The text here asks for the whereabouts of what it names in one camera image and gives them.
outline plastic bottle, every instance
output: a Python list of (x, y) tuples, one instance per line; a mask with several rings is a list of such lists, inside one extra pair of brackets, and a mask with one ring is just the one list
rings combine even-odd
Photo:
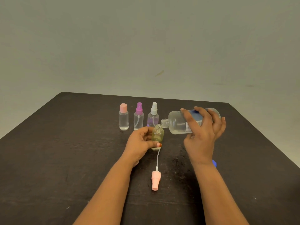
[[(156, 125), (155, 128), (152, 130), (152, 139), (153, 141), (158, 141), (161, 143), (163, 141), (163, 136), (165, 134), (165, 131), (163, 130), (162, 126), (160, 124)], [(152, 147), (153, 151), (158, 151), (160, 147)]]
[[(209, 108), (216, 112), (221, 118), (219, 112), (214, 108)], [(199, 114), (198, 111), (189, 110), (192, 117), (197, 121), (197, 123), (201, 126), (203, 117)], [(172, 111), (169, 113), (168, 119), (163, 119), (160, 121), (160, 124), (163, 128), (169, 128), (172, 134), (183, 134), (183, 133), (191, 133), (191, 129), (188, 126), (188, 123), (185, 121), (183, 113), (181, 111)]]
[(137, 103), (137, 108), (135, 109), (134, 113), (134, 123), (133, 123), (133, 129), (138, 130), (143, 127), (144, 123), (144, 113), (142, 108), (142, 103)]
[(129, 128), (127, 104), (122, 103), (119, 111), (119, 126), (122, 131)]
[(157, 103), (152, 103), (151, 112), (147, 117), (147, 126), (155, 127), (158, 124), (159, 115), (157, 114)]

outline left hand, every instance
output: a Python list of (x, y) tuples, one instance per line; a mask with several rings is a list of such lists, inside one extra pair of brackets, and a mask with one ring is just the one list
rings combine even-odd
[(149, 148), (161, 147), (161, 143), (151, 140), (152, 130), (153, 127), (143, 127), (133, 131), (128, 138), (121, 159), (130, 162), (134, 167), (139, 163), (139, 160), (145, 155)]

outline small bottle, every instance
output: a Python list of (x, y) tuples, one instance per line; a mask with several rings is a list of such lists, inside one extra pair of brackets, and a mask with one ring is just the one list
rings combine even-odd
[[(214, 108), (209, 108), (210, 110), (216, 112), (221, 118), (219, 112)], [(188, 110), (196, 122), (201, 126), (203, 117), (196, 110)], [(169, 128), (172, 134), (183, 134), (191, 133), (191, 129), (188, 123), (185, 121), (183, 113), (181, 111), (172, 111), (169, 113), (168, 119), (163, 119), (160, 121), (163, 128)]]
[(137, 108), (135, 109), (134, 113), (134, 123), (133, 123), (133, 129), (138, 130), (143, 127), (144, 123), (144, 113), (142, 108), (142, 103), (137, 103)]
[[(158, 141), (161, 143), (163, 141), (163, 135), (165, 134), (165, 131), (163, 130), (163, 127), (158, 124), (155, 126), (155, 128), (152, 130), (152, 140)], [(161, 147), (152, 147), (151, 149), (153, 151), (158, 151)]]
[(157, 114), (157, 103), (152, 103), (151, 112), (148, 114), (147, 126), (155, 127), (158, 124), (159, 115)]
[(122, 131), (129, 128), (127, 104), (121, 103), (119, 111), (119, 126)]

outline right hand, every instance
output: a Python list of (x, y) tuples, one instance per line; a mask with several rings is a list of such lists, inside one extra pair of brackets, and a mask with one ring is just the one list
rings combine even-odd
[(195, 106), (194, 109), (203, 116), (202, 126), (198, 125), (189, 111), (180, 109), (193, 132), (186, 136), (183, 143), (193, 166), (212, 164), (215, 140), (226, 128), (225, 117), (220, 119), (214, 111), (206, 111), (202, 107)]

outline dark wooden table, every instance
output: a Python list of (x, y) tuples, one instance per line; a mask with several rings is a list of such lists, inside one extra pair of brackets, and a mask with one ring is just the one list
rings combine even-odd
[[(182, 107), (216, 108), (227, 129), (213, 159), (249, 223), (300, 224), (300, 169), (230, 104), (66, 92), (0, 139), (1, 224), (72, 224), (122, 154), (137, 102), (144, 123), (152, 102), (160, 119)], [(118, 126), (121, 103), (129, 110), (125, 132)], [(157, 192), (156, 152), (133, 170), (122, 224), (205, 223), (184, 137), (165, 129)]]

